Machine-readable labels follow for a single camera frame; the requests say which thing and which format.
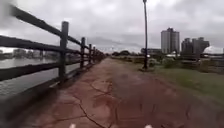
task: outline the cloudy sky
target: cloudy sky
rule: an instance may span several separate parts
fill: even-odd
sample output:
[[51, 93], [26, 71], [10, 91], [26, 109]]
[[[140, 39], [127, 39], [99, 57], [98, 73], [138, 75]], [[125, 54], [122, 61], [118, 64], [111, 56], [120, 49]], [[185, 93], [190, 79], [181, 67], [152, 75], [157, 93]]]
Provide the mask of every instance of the cloudy sky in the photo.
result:
[[[58, 29], [63, 20], [69, 21], [71, 36], [77, 39], [85, 36], [88, 43], [103, 51], [138, 52], [144, 46], [142, 0], [16, 0], [13, 3]], [[148, 0], [149, 47], [160, 48], [160, 32], [173, 27], [180, 32], [181, 40], [203, 36], [213, 46], [210, 50], [221, 52], [223, 4], [223, 0]], [[58, 37], [14, 18], [1, 21], [0, 34], [59, 44]]]

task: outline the tall building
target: tall building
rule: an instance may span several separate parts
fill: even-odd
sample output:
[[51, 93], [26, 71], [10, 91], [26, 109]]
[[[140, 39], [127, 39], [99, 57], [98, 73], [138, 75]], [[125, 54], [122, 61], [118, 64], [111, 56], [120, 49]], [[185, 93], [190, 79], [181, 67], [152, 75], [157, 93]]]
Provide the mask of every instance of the tall building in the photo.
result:
[[168, 28], [161, 32], [161, 49], [165, 54], [180, 52], [180, 33]]
[[191, 55], [194, 52], [194, 47], [193, 44], [191, 42], [190, 38], [185, 38], [184, 41], [181, 44], [181, 50], [183, 54], [185, 55]]
[[27, 51], [26, 56], [27, 58], [33, 58], [33, 51], [32, 50]]
[[189, 54], [195, 54], [199, 55], [204, 52], [204, 50], [210, 46], [209, 41], [205, 41], [203, 37], [199, 37], [198, 39], [191, 39], [186, 38], [182, 44], [182, 54], [189, 55]]
[[24, 57], [26, 57], [26, 50], [24, 50], [24, 49], [14, 49], [13, 50], [13, 56], [15, 57], [15, 58], [24, 58]]
[[34, 50], [34, 51], [33, 51], [33, 57], [34, 57], [34, 58], [42, 58], [42, 57], [43, 57], [43, 51], [40, 51], [40, 50]]

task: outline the building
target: building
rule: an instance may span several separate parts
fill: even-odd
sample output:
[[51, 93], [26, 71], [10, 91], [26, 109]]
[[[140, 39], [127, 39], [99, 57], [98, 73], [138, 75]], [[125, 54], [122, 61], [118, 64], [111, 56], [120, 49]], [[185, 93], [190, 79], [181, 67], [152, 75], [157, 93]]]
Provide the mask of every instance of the building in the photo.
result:
[[26, 50], [24, 50], [24, 49], [14, 49], [13, 50], [13, 56], [15, 57], [15, 58], [24, 58], [24, 57], [26, 57]]
[[12, 59], [12, 58], [13, 58], [12, 53], [2, 53], [2, 54], [0, 54], [0, 60]]
[[33, 51], [32, 50], [29, 50], [27, 53], [26, 53], [26, 57], [27, 58], [33, 58]]
[[180, 52], [180, 33], [168, 28], [161, 32], [161, 49], [165, 54]]
[[192, 39], [194, 54], [202, 54], [204, 50], [210, 46], [209, 41], [205, 41], [203, 37], [199, 37], [198, 39]]
[[186, 38], [182, 44], [181, 44], [181, 49], [182, 49], [182, 54], [185, 55], [199, 55], [204, 52], [204, 50], [210, 46], [209, 41], [205, 41], [203, 37], [199, 37], [198, 39], [191, 39]]
[[46, 51], [44, 57], [47, 59], [58, 59], [60, 55], [57, 52]]
[[[145, 48], [141, 49], [141, 53], [145, 54]], [[156, 48], [149, 48], [148, 49], [148, 55], [161, 55], [162, 50], [161, 49], [156, 49]]]
[[80, 55], [78, 55], [78, 54], [73, 54], [73, 53], [66, 54], [66, 60], [67, 61], [79, 60], [79, 59], [80, 59]]
[[184, 39], [184, 41], [181, 43], [181, 50], [181, 53], [185, 55], [193, 54], [194, 47], [190, 38]]
[[43, 51], [34, 50], [33, 51], [33, 58], [42, 58], [43, 57]]

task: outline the paved path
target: paved path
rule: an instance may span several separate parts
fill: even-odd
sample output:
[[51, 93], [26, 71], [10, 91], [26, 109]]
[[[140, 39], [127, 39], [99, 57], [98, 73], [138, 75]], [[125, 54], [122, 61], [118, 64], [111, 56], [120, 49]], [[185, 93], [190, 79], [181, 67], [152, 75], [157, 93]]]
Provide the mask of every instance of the paved path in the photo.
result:
[[224, 128], [223, 112], [150, 73], [106, 59], [22, 128]]

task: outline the fence rail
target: fence rail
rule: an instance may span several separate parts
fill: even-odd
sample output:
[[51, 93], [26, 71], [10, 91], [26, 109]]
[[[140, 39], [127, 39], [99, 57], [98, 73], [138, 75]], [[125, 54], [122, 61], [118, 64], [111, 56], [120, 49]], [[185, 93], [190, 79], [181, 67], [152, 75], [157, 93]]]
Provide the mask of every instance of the fence rail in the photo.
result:
[[[50, 64], [40, 64], [40, 65], [28, 65], [21, 66], [9, 69], [0, 69], [0, 81], [9, 80], [12, 78], [20, 77], [23, 75], [28, 75], [44, 70], [50, 70], [53, 68], [58, 68], [58, 76], [60, 79], [60, 83], [62, 84], [66, 79], [66, 65], [72, 64], [80, 64], [80, 69], [84, 68], [84, 62], [88, 61], [89, 64], [92, 64], [96, 60], [100, 60], [103, 58], [104, 54], [99, 50], [92, 48], [92, 44], [86, 46], [86, 39], [83, 37], [81, 41], [73, 38], [68, 35], [69, 31], [69, 23], [62, 22], [61, 30], [54, 28], [53, 26], [47, 24], [45, 21], [36, 18], [35, 16], [13, 6], [10, 5], [12, 9], [12, 16], [17, 18], [18, 20], [22, 20], [26, 23], [32, 24], [38, 28], [41, 28], [45, 31], [50, 32], [56, 36], [60, 37], [60, 46], [48, 45], [44, 43], [39, 43], [35, 41], [11, 38], [6, 36], [0, 36], [0, 46], [1, 47], [12, 47], [12, 48], [24, 48], [24, 49], [32, 49], [32, 50], [40, 50], [40, 51], [52, 51], [60, 54], [58, 63], [50, 63]], [[67, 48], [68, 41], [71, 41], [80, 46], [80, 50], [72, 50]], [[76, 61], [66, 61], [66, 54], [77, 54], [80, 59]]]
[[[9, 98], [6, 101], [0, 101], [0, 127], [7, 127], [9, 122], [14, 115], [19, 115], [18, 113], [24, 110], [24, 107], [29, 106], [37, 97], [44, 94], [50, 90], [50, 85], [59, 83], [63, 85], [67, 77], [74, 76], [79, 71], [82, 71], [85, 67], [89, 67], [97, 61], [100, 61], [104, 58], [104, 54], [97, 50], [95, 47], [92, 47], [92, 44], [86, 46], [86, 39], [83, 37], [81, 41], [73, 38], [68, 35], [69, 23], [62, 22], [61, 30], [58, 30], [51, 25], [47, 24], [45, 21], [36, 18], [35, 16], [13, 6], [12, 16], [18, 20], [22, 20], [26, 23], [32, 24], [38, 28], [41, 28], [45, 31], [50, 32], [58, 37], [60, 37], [60, 46], [43, 44], [35, 41], [11, 38], [6, 36], [0, 36], [0, 47], [12, 47], [12, 48], [24, 48], [40, 51], [52, 51], [60, 54], [59, 62], [49, 63], [49, 64], [40, 64], [40, 65], [27, 65], [21, 67], [14, 67], [9, 69], [0, 69], [0, 81], [9, 80], [17, 78], [23, 75], [29, 75], [37, 73], [40, 71], [50, 70], [58, 68], [58, 76], [47, 82], [44, 82], [40, 85], [36, 85], [33, 88], [30, 88], [20, 94], [17, 94], [13, 98]], [[78, 46], [80, 50], [72, 50], [67, 48], [68, 41], [71, 41]], [[66, 61], [67, 54], [76, 54], [77, 58], [72, 59], [73, 61]], [[66, 74], [66, 65], [80, 64], [78, 69], [74, 69]]]

